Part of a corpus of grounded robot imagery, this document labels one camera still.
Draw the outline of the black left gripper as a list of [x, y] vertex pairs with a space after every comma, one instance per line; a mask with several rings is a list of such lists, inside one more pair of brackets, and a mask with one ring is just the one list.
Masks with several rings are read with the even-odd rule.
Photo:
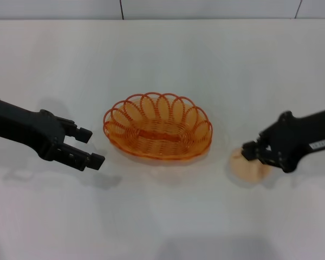
[[79, 171], [99, 170], [105, 157], [64, 144], [65, 136], [87, 143], [93, 132], [47, 110], [32, 112], [0, 100], [0, 137], [32, 148], [43, 160], [55, 160]]

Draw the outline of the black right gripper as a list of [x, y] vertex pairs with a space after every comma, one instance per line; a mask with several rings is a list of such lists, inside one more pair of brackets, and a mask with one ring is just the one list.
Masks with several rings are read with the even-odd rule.
[[247, 161], [257, 159], [264, 165], [291, 173], [303, 157], [323, 150], [325, 110], [302, 118], [287, 111], [256, 140], [244, 143], [242, 156]]

